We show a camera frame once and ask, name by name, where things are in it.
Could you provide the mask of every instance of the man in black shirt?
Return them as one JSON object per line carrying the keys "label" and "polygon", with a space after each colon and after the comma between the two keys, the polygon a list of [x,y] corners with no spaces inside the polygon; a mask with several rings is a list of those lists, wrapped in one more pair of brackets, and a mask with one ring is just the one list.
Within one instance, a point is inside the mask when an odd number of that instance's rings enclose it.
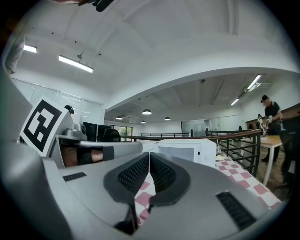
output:
{"label": "man in black shirt", "polygon": [[[272,102],[266,95],[263,95],[261,103],[265,105],[264,113],[268,123],[268,135],[279,135],[280,131],[280,119],[281,111],[276,102]],[[279,147],[274,149],[273,162],[276,162],[279,153]],[[262,162],[268,162],[270,149],[268,149],[268,155],[262,160]]]}

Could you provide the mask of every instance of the railing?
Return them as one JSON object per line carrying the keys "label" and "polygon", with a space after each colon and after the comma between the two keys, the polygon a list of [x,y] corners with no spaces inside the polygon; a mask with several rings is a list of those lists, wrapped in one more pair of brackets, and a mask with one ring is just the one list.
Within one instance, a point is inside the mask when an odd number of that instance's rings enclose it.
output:
{"label": "railing", "polygon": [[[211,141],[218,143],[222,146],[222,151],[226,153],[227,156],[230,156],[233,161],[238,162],[244,169],[248,170],[253,176],[257,174],[257,168],[260,157],[260,143],[261,143],[261,130],[242,130],[242,131],[214,131],[214,133],[222,134],[222,135],[214,135],[214,136],[205,136],[205,137],[156,137],[156,136],[121,136],[128,139],[136,140],[151,140],[151,141],[160,141],[163,139],[203,139],[207,138]],[[252,143],[246,142],[242,140],[242,138],[252,138]],[[229,140],[234,140],[237,142],[245,142],[248,145],[246,146],[237,146],[233,143],[229,143]],[[251,154],[250,156],[243,156],[242,152],[238,153],[237,150],[241,150],[243,152],[247,152]],[[249,162],[249,165],[243,163],[243,160]]]}
{"label": "railing", "polygon": [[160,136],[160,137],[189,137],[190,133],[141,133],[141,136]]}

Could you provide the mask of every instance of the window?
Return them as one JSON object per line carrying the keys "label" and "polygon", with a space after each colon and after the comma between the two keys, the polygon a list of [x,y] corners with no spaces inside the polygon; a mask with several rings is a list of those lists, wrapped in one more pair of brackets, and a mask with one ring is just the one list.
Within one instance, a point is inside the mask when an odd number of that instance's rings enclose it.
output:
{"label": "window", "polygon": [[[124,127],[124,126],[114,126],[111,125],[113,129],[116,129],[120,136],[132,136],[132,127]],[[121,142],[131,141],[129,138],[121,138]]]}

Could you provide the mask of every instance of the table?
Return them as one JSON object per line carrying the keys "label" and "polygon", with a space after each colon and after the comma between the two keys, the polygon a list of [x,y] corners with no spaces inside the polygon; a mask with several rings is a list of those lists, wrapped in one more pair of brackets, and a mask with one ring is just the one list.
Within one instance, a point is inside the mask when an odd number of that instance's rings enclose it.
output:
{"label": "table", "polygon": [[[215,168],[228,176],[232,181],[241,184],[247,190],[251,191],[258,197],[259,201],[268,207],[268,209],[275,208],[281,203],[270,190],[253,177],[247,170],[243,169],[241,165],[232,161],[230,158],[217,161]],[[135,211],[138,225],[142,225],[149,217],[149,199],[154,195],[154,182],[150,173],[148,173],[140,190],[135,195]]]}
{"label": "table", "polygon": [[[252,140],[250,140],[250,139],[243,139],[243,141],[252,143]],[[272,168],[272,164],[273,164],[274,149],[276,147],[279,147],[280,145],[282,145],[282,142],[281,142],[279,136],[267,136],[265,138],[261,138],[261,147],[266,147],[266,148],[270,149],[267,172],[266,172],[266,175],[264,176],[264,180],[263,180],[263,184],[265,186],[267,185],[267,182],[268,182],[268,179],[270,176],[270,172],[271,172],[271,168]]]}

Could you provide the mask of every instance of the wooden table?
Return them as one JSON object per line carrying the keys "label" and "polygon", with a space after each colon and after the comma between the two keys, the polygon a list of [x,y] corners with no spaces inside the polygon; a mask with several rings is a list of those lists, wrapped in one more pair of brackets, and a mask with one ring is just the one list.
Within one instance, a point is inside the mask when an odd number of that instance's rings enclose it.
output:
{"label": "wooden table", "polygon": [[[250,139],[243,139],[243,140],[246,142],[252,143],[252,140],[250,140]],[[281,142],[279,136],[267,136],[266,138],[261,138],[261,147],[270,148],[267,172],[266,172],[266,175],[264,176],[264,180],[263,180],[263,184],[265,186],[267,185],[267,182],[268,182],[268,179],[270,176],[270,172],[271,172],[271,168],[272,168],[272,164],[273,164],[274,149],[276,147],[279,147],[280,145],[282,145],[282,142]]]}

